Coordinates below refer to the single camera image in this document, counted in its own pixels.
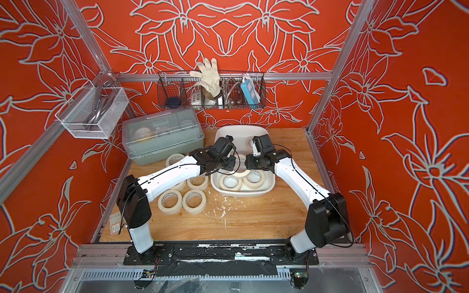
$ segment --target black cable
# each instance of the black cable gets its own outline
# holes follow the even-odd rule
[[[352,232],[352,229],[350,228],[350,225],[347,223],[347,221],[344,219],[344,217],[339,213],[339,211],[335,208],[335,206],[332,204],[332,202],[330,202],[327,197],[325,197],[324,195],[322,195],[322,193],[320,193],[311,183],[309,183],[309,181],[307,181],[299,172],[298,170],[295,168],[295,165],[293,164],[293,155],[292,155],[292,151],[283,146],[283,145],[280,145],[280,144],[274,144],[273,145],[277,145],[277,146],[280,146],[284,149],[287,149],[288,152],[290,153],[290,157],[291,157],[291,160],[292,160],[292,166],[293,166],[293,170],[295,170],[296,173],[298,173],[298,175],[300,175],[301,178],[303,178],[303,180],[305,180],[312,188],[314,188],[315,191],[317,191],[317,193],[319,193],[325,200],[327,200],[329,202],[329,204],[334,208],[334,210],[337,212],[337,214],[339,215],[339,217],[342,219],[342,221],[344,221],[345,225],[348,227],[348,230],[350,231],[350,234],[352,235],[352,243],[350,243],[350,245],[348,246],[342,246],[342,245],[337,245],[337,244],[333,244],[333,243],[330,243],[331,245],[334,245],[334,246],[337,246],[337,247],[341,247],[341,248],[349,248],[349,247],[352,247],[353,244],[355,243],[355,238],[353,237],[353,232]]]
[[[154,281],[154,279],[155,279],[155,277],[156,277],[157,266],[158,266],[159,262],[161,261],[161,256],[159,256],[158,254],[156,254],[156,255],[155,255],[155,259],[157,259],[157,258],[158,258],[158,262],[156,262],[155,260],[150,260],[152,263],[155,264],[155,266],[153,267],[153,277],[151,278],[151,281],[149,281],[149,283],[147,283],[147,285],[145,285],[145,286],[143,286],[143,287],[139,287],[139,286],[137,286],[137,284],[135,283],[135,288],[136,288],[136,289],[141,289],[141,290],[143,290],[143,289],[145,289],[146,287],[148,287],[148,285],[150,285],[150,284]],[[138,278],[138,280],[137,280],[136,282],[140,281],[143,277],[145,277],[145,275],[143,275],[143,276],[141,276],[140,278]]]
[[[220,171],[217,170],[217,171],[216,171],[217,173],[220,173],[220,174],[228,175],[228,176],[229,176],[229,175],[233,175],[233,174],[235,174],[236,172],[238,172],[239,167],[241,166],[241,159],[239,158],[239,154],[238,154],[238,152],[237,152],[236,150],[234,151],[234,153],[238,156],[238,161],[239,161],[238,168],[236,169],[236,171],[234,171],[234,172],[231,173],[231,174],[225,174],[225,173],[222,173],[222,172],[220,172]]]
[[[186,166],[186,165],[196,165],[196,166],[205,167],[204,165],[195,164],[195,163],[187,163],[187,164],[177,165],[177,166],[174,166],[174,167],[171,168],[171,169],[165,170],[165,171],[161,172],[160,174],[155,175],[154,177],[151,177],[151,178],[148,179],[148,180],[153,180],[153,179],[155,179],[156,177],[158,177],[158,176],[160,176],[160,175],[162,175],[162,174],[164,174],[164,173],[166,173],[166,172],[168,172],[168,171],[171,171],[171,170],[173,170],[173,169],[176,169],[176,168],[179,168],[179,167],[182,167],[182,166]]]
[[[125,211],[125,206],[127,205],[127,202],[129,201],[129,198],[131,198],[133,195],[129,195],[127,196],[127,200],[125,201],[124,203],[124,208],[122,209],[122,214],[121,214],[121,224],[120,224],[120,227],[119,227],[119,233],[118,235],[121,234],[121,231],[122,231],[122,228],[123,228],[123,225],[122,225],[122,222],[124,221],[124,211]]]

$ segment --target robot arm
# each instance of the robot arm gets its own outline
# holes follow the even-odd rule
[[[231,136],[220,137],[213,146],[197,149],[181,161],[153,174],[135,179],[127,176],[117,196],[117,206],[125,218],[130,237],[138,253],[144,253],[153,246],[149,221],[151,210],[149,202],[171,186],[203,173],[210,174],[220,168],[232,171],[235,157],[230,156],[236,150]]]
[[[230,136],[219,138],[213,146],[197,149],[183,160],[163,170],[135,179],[124,179],[117,205],[126,219],[135,249],[142,254],[153,246],[149,220],[149,202],[179,182],[218,169],[232,171],[235,157],[230,156],[236,147]],[[271,171],[282,178],[301,198],[308,209],[305,229],[292,236],[287,243],[295,254],[314,247],[323,247],[346,235],[348,229],[347,206],[344,197],[331,194],[314,182],[285,150],[276,150],[269,135],[253,138],[253,155],[248,155],[246,168]]]
[[[295,253],[323,247],[349,232],[347,205],[340,193],[332,194],[314,182],[285,150],[276,150],[269,135],[253,138],[253,154],[246,168],[271,171],[282,178],[308,209],[305,229],[292,236],[288,246]]]

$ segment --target black wire basket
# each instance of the black wire basket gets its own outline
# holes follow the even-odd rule
[[[219,70],[222,91],[210,99],[205,88],[195,85],[198,77],[186,77],[189,71],[158,72],[158,106],[163,109],[263,109],[266,104],[264,73]],[[260,96],[258,104],[251,105],[241,90],[242,74],[251,77]]]

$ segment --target metal rail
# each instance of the metal rail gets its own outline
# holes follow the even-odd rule
[[[76,253],[73,259],[72,268],[93,268],[110,269],[123,268],[123,261],[129,243],[122,244],[84,244]],[[355,243],[350,248],[340,248],[326,245],[317,248],[319,265],[318,267],[330,268],[371,268],[372,264],[368,258],[365,246],[362,243]],[[147,266],[125,266],[125,268],[151,268]]]
[[[190,77],[188,73],[168,73],[168,77]],[[236,76],[236,74],[220,74],[221,77]],[[268,72],[264,74],[266,82],[283,81],[283,80],[330,80],[332,73],[330,72],[313,72],[313,73],[276,73]],[[116,74],[116,80],[120,83],[131,82],[158,82],[158,74]]]
[[[96,41],[92,31],[88,27],[88,24],[86,23],[86,20],[83,17],[82,12],[80,11],[80,8],[76,4],[76,2],[74,0],[61,0],[61,2],[65,11],[67,12],[67,15],[72,20],[76,30],[80,33],[82,40],[88,47],[88,50],[90,51],[97,65],[99,66],[99,69],[101,71],[112,72],[111,65],[104,56],[101,47],[99,47],[98,42]]]
[[[93,80],[93,85],[102,82],[105,73],[100,73]],[[82,91],[73,102],[67,107],[72,109],[85,96],[86,91]],[[53,143],[59,138],[65,128],[59,121],[54,121],[41,136],[26,150],[26,152],[11,166],[7,173],[0,178],[0,204],[8,198],[20,182],[28,175],[31,169],[49,150]]]
[[[350,31],[345,39],[344,45],[342,46],[342,50],[337,57],[337,61],[335,62],[334,68],[332,69],[332,77],[330,81],[327,83],[326,87],[324,88],[323,94],[321,98],[319,98],[319,102],[316,105],[316,109],[311,117],[311,120],[308,124],[308,133],[311,134],[313,132],[314,127],[319,121],[321,114],[324,110],[324,107],[330,98],[332,91],[335,88],[335,85],[339,82],[340,75],[342,74],[345,63],[347,62],[350,53],[352,52],[353,46],[357,41],[360,32],[362,30],[363,25],[365,24],[366,18],[368,17],[368,13],[371,11],[375,0],[363,0],[360,4],[360,8],[358,9],[358,13],[353,20],[352,26],[350,27]]]

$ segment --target blue power strip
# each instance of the blue power strip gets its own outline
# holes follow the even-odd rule
[[[249,75],[243,74],[242,76],[243,79],[241,82],[241,89],[244,93],[244,96],[246,97],[246,101],[249,105],[256,106],[257,104],[259,104],[260,100],[260,96],[256,92],[256,87],[254,86],[254,83],[252,82],[252,79],[249,77]]]

